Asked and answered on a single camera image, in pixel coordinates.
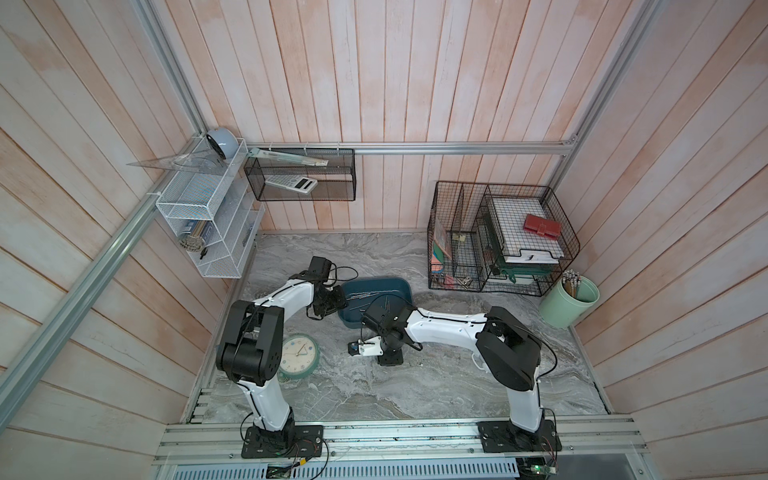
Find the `teal plastic storage box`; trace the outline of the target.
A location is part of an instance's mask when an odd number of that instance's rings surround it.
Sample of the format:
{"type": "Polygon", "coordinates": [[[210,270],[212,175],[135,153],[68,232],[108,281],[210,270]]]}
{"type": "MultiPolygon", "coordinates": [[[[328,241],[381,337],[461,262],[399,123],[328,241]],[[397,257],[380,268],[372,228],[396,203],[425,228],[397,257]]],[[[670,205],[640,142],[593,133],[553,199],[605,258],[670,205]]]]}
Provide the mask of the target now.
{"type": "Polygon", "coordinates": [[[362,326],[365,310],[374,303],[395,302],[395,298],[412,302],[412,290],[409,283],[400,277],[380,276],[358,278],[342,285],[347,306],[337,312],[342,324],[348,329],[362,326]]]}

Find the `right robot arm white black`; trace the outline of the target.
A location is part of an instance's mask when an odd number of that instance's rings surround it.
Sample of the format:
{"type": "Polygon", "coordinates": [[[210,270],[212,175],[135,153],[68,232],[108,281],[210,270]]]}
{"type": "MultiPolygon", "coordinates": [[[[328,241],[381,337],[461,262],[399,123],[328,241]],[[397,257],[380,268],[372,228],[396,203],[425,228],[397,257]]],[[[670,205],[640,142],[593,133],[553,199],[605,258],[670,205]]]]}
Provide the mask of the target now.
{"type": "Polygon", "coordinates": [[[441,344],[469,350],[476,366],[506,388],[510,423],[531,434],[544,420],[540,402],[543,341],[502,307],[459,315],[424,310],[394,295],[376,297],[361,324],[374,336],[348,344],[351,356],[375,357],[384,365],[402,363],[402,348],[441,344]]]}

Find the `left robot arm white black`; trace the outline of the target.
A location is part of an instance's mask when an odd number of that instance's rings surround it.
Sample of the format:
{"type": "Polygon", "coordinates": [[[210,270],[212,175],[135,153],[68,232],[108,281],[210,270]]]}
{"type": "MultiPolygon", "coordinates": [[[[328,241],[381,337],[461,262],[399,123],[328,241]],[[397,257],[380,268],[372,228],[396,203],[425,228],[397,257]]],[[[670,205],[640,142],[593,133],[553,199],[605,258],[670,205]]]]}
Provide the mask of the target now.
{"type": "Polygon", "coordinates": [[[253,301],[237,300],[228,312],[215,356],[216,368],[245,395],[252,426],[248,446],[264,441],[277,449],[292,446],[295,420],[284,400],[277,374],[285,321],[301,310],[316,321],[347,306],[341,286],[331,278],[337,267],[314,256],[309,267],[276,291],[253,301]]]}

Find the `white calculator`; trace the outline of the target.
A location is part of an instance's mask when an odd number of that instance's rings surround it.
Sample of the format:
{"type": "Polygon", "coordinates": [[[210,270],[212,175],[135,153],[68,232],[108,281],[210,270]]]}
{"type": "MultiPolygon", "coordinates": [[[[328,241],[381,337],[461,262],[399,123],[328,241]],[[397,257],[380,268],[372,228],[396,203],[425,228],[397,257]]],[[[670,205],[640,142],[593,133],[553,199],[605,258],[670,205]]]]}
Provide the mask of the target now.
{"type": "Polygon", "coordinates": [[[265,177],[269,186],[298,194],[310,194],[318,184],[314,178],[301,175],[269,175],[265,177]]]}

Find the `white paper stack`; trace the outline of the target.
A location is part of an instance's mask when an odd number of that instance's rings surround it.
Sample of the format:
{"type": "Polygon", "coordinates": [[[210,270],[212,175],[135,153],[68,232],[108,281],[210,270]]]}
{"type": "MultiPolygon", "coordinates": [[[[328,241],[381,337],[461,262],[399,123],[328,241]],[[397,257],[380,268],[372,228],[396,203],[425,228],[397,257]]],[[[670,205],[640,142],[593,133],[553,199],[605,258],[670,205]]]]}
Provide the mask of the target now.
{"type": "Polygon", "coordinates": [[[565,258],[557,239],[540,237],[523,229],[528,214],[547,218],[536,198],[492,196],[489,211],[505,263],[554,265],[565,258]]]}

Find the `mint green pen cup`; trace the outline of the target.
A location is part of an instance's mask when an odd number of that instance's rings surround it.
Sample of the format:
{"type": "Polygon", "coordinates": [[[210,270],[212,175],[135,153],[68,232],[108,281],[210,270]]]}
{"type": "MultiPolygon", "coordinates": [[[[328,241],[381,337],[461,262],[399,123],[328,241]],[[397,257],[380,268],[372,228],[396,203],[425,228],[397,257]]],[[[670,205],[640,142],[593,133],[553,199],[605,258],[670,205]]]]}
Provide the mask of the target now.
{"type": "Polygon", "coordinates": [[[567,270],[539,306],[542,320],[555,328],[567,329],[600,299],[597,285],[574,270],[567,270]]]}

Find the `clear triangle ruler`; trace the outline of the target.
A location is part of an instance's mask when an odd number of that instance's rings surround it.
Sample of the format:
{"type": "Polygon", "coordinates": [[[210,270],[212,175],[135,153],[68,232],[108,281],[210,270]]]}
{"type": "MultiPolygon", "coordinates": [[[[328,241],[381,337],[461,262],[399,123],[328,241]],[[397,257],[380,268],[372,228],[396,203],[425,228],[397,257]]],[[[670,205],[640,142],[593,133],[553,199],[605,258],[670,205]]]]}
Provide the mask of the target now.
{"type": "Polygon", "coordinates": [[[222,164],[216,155],[211,156],[208,152],[190,152],[132,162],[129,163],[129,166],[166,171],[218,174],[222,164]]]}

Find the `red wallet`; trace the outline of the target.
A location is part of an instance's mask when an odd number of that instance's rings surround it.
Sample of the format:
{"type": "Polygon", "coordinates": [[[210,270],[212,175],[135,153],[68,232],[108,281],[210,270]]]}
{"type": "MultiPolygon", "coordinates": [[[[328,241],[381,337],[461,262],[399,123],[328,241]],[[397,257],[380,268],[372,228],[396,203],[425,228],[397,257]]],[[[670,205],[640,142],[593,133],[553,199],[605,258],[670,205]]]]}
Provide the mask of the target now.
{"type": "Polygon", "coordinates": [[[562,231],[562,227],[559,222],[532,214],[528,214],[525,217],[523,222],[523,229],[526,232],[549,239],[558,239],[562,231]]]}

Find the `blue grey round speaker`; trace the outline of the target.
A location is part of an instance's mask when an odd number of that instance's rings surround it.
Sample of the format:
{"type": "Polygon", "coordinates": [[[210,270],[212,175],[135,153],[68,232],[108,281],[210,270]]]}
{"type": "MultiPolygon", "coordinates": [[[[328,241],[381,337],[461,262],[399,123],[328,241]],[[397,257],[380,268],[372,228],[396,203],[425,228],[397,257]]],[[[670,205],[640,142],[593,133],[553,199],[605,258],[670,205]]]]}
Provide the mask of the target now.
{"type": "Polygon", "coordinates": [[[218,127],[206,132],[206,140],[210,148],[221,160],[231,160],[239,149],[239,141],[235,135],[224,127],[218,127]]]}

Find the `green round wall clock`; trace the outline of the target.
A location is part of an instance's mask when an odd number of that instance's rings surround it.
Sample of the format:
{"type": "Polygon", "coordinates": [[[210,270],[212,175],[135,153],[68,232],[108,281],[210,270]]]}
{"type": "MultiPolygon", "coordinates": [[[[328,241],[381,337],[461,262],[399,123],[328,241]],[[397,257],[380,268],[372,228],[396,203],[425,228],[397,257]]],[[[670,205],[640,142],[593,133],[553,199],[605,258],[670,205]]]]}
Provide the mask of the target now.
{"type": "Polygon", "coordinates": [[[306,334],[293,335],[283,341],[279,372],[287,379],[302,379],[314,372],[319,361],[317,342],[306,334]]]}

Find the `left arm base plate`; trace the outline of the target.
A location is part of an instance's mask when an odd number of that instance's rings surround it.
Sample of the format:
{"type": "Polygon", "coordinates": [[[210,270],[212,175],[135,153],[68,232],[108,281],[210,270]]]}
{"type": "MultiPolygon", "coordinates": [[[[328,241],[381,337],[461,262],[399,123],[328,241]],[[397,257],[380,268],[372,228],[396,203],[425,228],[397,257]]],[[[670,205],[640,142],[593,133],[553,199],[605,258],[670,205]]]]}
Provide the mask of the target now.
{"type": "Polygon", "coordinates": [[[315,458],[324,449],[324,428],[321,425],[287,425],[281,431],[267,431],[257,426],[246,430],[241,450],[244,459],[315,458]]]}

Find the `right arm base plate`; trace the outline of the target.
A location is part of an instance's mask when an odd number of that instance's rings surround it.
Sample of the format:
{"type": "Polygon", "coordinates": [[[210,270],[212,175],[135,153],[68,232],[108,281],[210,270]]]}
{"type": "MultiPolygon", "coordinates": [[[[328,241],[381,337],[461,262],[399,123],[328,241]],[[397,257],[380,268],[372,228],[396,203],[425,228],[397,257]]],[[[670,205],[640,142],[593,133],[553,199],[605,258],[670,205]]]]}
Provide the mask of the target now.
{"type": "Polygon", "coordinates": [[[511,421],[483,421],[477,423],[485,453],[560,452],[560,441],[555,422],[543,420],[537,431],[528,432],[511,421]]]}

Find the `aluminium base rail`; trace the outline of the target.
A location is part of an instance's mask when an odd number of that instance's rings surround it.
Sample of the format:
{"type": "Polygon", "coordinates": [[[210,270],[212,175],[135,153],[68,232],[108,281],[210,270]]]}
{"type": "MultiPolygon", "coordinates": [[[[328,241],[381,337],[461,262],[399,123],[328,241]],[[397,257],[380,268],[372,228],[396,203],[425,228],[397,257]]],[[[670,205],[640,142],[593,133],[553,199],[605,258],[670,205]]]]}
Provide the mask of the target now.
{"type": "MultiPolygon", "coordinates": [[[[553,439],[559,457],[588,454],[644,454],[638,425],[628,415],[558,415],[553,439]]],[[[479,456],[483,453],[475,419],[329,422],[324,439],[334,460],[395,460],[479,456]]],[[[166,428],[155,465],[240,462],[238,423],[180,424],[166,428]]]]}

